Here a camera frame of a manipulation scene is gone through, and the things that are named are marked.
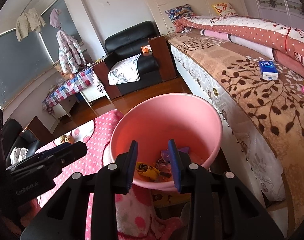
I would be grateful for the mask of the blue tissue pack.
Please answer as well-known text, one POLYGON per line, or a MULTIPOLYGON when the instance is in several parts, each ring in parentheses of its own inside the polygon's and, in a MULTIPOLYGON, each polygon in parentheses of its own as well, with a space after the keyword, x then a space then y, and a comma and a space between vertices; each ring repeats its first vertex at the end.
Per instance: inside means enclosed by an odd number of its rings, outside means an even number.
POLYGON ((259 69, 263 80, 278 80, 278 71, 272 61, 259 61, 259 69))

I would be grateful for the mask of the walnut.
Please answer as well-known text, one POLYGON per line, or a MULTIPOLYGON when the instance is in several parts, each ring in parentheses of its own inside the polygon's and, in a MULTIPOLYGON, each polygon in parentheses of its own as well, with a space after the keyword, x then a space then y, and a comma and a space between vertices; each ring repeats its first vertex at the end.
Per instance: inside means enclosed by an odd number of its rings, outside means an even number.
POLYGON ((75 142, 75 140, 71 135, 67 135, 65 137, 65 142, 68 142, 69 144, 73 144, 75 142))
POLYGON ((60 144, 63 144, 64 142, 65 142, 65 138, 66 138, 67 136, 66 135, 61 135, 60 136, 60 138, 59 138, 59 142, 60 142, 60 144))

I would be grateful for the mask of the bed with brown blanket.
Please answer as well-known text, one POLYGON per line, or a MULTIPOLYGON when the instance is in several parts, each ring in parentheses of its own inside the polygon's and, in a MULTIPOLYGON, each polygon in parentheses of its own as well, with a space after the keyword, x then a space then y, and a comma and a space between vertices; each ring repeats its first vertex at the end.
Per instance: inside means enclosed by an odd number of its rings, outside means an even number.
POLYGON ((278 79, 259 69, 267 56, 228 38, 166 36, 174 58, 233 131, 260 190, 288 203, 293 234, 304 221, 304 94, 302 78, 277 64, 278 79))

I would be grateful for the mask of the right walnut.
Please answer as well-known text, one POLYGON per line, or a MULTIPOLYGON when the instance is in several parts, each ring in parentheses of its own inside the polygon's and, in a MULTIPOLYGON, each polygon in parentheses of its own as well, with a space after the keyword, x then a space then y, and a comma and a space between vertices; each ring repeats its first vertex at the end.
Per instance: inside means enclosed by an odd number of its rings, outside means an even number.
POLYGON ((69 144, 73 144, 75 142, 75 140, 71 135, 67 135, 65 137, 65 142, 68 142, 69 144))

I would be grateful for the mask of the red polka dot quilt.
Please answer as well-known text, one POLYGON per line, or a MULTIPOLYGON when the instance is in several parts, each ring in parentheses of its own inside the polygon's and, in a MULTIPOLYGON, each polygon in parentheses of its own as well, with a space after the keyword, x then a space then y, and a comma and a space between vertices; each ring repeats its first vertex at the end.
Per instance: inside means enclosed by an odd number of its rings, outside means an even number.
POLYGON ((185 16, 175 20, 176 32, 185 28, 227 33, 290 56, 304 67, 304 31, 249 16, 185 16))

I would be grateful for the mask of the yellow floral pillow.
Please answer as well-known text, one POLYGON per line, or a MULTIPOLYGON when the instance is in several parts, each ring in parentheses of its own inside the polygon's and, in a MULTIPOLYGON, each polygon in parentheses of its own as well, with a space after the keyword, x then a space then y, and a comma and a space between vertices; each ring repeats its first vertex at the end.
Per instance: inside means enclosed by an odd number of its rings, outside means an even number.
POLYGON ((213 4, 212 7, 220 16, 225 17, 225 16, 238 15, 234 7, 232 7, 232 5, 229 2, 213 4))

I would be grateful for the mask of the black sofa at left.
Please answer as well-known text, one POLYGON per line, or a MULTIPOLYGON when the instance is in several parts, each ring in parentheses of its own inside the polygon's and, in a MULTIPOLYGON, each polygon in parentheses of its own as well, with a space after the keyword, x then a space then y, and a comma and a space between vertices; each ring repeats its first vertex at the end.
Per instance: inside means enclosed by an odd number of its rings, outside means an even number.
POLYGON ((53 134, 37 116, 25 128, 17 120, 9 118, 3 125, 3 136, 6 167, 12 165, 11 153, 15 148, 27 149, 26 156, 29 157, 54 139, 53 134))

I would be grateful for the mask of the pink polka dot blanket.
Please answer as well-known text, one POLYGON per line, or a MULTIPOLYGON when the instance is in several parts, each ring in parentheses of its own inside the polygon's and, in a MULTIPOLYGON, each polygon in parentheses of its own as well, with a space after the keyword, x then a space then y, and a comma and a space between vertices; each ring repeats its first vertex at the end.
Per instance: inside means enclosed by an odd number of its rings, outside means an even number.
MULTIPOLYGON (((81 172, 88 175, 112 163, 111 136, 122 117, 123 114, 119 110, 113 109, 92 121, 92 135, 84 138, 87 146, 86 156, 65 167, 62 174, 55 178, 56 187, 37 198, 41 207, 72 173, 81 172)), ((128 194, 116 194, 115 200, 119 239, 170 239, 175 230, 183 227, 179 217, 166 220, 157 217, 149 189, 132 185, 128 194)))

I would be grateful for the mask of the colourful cartoon pillow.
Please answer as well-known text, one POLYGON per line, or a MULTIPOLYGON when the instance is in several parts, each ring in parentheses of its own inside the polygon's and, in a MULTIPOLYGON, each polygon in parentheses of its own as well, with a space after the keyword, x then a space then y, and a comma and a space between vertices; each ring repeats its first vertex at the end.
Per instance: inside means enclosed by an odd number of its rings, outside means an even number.
POLYGON ((196 16, 189 4, 180 5, 178 7, 166 10, 165 13, 173 23, 183 17, 196 16))

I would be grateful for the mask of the pink plastic basin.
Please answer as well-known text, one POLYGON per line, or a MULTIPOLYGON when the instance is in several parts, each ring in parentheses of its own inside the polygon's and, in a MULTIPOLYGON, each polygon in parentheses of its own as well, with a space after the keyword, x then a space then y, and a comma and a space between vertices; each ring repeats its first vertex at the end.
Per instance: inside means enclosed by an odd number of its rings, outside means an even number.
POLYGON ((155 165, 173 139, 177 148, 188 147, 193 161, 208 169, 218 155, 223 126, 217 110, 206 100, 185 93, 148 99, 131 109, 117 124, 110 141, 110 156, 138 145, 137 161, 155 165))

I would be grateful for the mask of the left walnut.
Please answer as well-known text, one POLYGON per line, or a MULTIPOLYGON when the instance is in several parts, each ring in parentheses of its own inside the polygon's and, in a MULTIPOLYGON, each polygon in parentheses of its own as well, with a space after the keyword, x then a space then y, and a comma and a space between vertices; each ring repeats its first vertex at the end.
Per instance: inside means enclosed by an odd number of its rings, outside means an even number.
POLYGON ((60 142, 60 144, 63 144, 64 142, 65 142, 65 138, 66 138, 67 136, 66 135, 61 135, 60 136, 60 138, 59 138, 59 142, 60 142))

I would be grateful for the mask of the yellow plastic wrapper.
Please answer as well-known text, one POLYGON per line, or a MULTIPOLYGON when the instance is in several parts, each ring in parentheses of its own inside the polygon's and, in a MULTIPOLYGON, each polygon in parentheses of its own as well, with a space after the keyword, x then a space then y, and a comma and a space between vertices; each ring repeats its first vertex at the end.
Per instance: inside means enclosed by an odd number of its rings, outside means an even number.
POLYGON ((156 181, 161 173, 157 168, 142 162, 136 163, 136 171, 140 176, 148 178, 151 181, 156 181))

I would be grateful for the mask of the maroon foil wrapper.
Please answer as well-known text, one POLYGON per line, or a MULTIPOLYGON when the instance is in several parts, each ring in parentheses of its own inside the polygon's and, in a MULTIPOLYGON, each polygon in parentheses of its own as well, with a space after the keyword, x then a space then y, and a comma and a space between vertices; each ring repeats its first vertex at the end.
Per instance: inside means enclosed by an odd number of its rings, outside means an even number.
POLYGON ((160 175, 170 178, 172 176, 170 162, 164 161, 163 158, 156 162, 156 168, 160 171, 160 175))

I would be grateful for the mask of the pink rolled sheet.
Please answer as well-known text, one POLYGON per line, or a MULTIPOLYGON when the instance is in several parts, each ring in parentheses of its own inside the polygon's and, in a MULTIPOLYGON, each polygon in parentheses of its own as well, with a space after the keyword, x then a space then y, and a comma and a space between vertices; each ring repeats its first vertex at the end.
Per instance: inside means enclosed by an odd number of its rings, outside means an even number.
POLYGON ((230 35, 227 33, 220 33, 211 30, 201 29, 197 31, 200 35, 209 36, 219 38, 221 40, 230 41, 232 43, 247 47, 249 49, 255 50, 256 52, 267 56, 269 59, 282 64, 284 67, 294 71, 295 73, 299 74, 304 78, 304 66, 300 64, 297 60, 293 59, 292 57, 282 53, 281 51, 270 48, 267 46, 263 46, 261 44, 257 44, 252 41, 245 40, 240 37, 236 37, 234 35, 230 35))

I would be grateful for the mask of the white wardrobe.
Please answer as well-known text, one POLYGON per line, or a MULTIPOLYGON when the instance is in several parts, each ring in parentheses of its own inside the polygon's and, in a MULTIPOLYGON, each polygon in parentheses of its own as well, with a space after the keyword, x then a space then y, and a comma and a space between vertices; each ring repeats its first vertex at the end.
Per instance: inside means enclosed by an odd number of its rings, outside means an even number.
POLYGON ((300 0, 256 0, 261 18, 304 30, 304 7, 300 0))

